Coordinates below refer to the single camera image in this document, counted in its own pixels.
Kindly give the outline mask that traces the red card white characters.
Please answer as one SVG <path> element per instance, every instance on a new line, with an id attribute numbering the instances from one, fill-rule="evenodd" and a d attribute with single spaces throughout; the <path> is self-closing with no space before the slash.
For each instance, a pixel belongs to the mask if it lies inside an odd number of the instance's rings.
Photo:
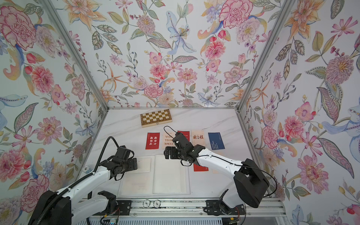
<path id="1" fill-rule="evenodd" d="M 148 133 L 146 140 L 146 150 L 157 150 L 159 149 L 160 133 Z"/>

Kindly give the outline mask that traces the white photo album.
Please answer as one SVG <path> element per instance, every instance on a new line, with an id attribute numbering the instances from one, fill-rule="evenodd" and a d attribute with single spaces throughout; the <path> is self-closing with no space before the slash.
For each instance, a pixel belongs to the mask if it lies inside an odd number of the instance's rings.
<path id="1" fill-rule="evenodd" d="M 125 173 L 121 197 L 174 196 L 190 193 L 188 169 L 163 155 L 137 157 L 137 170 Z"/>

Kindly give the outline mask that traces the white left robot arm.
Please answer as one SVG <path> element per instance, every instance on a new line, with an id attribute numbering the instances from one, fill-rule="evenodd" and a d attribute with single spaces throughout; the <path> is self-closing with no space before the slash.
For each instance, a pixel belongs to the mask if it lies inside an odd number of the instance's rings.
<path id="1" fill-rule="evenodd" d="M 137 159 L 132 150 L 120 146 L 114 156 L 99 163 L 98 168 L 73 184 L 56 192 L 41 195 L 29 220 L 30 225 L 75 225 L 92 215 L 114 214 L 121 206 L 116 195 L 100 191 L 90 199 L 83 200 L 103 183 L 118 175 L 137 169 Z"/>

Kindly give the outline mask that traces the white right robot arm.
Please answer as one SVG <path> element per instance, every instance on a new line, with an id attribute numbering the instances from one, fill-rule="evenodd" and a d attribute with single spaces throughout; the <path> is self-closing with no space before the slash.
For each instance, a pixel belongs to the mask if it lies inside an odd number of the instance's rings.
<path id="1" fill-rule="evenodd" d="M 202 145 L 193 145 L 183 133 L 177 132 L 172 139 L 174 146 L 166 146 L 165 159 L 185 161 L 214 169 L 233 180 L 220 197 L 220 202 L 229 208 L 246 204 L 258 208 L 269 188 L 269 181 L 252 159 L 233 160 L 218 155 Z"/>

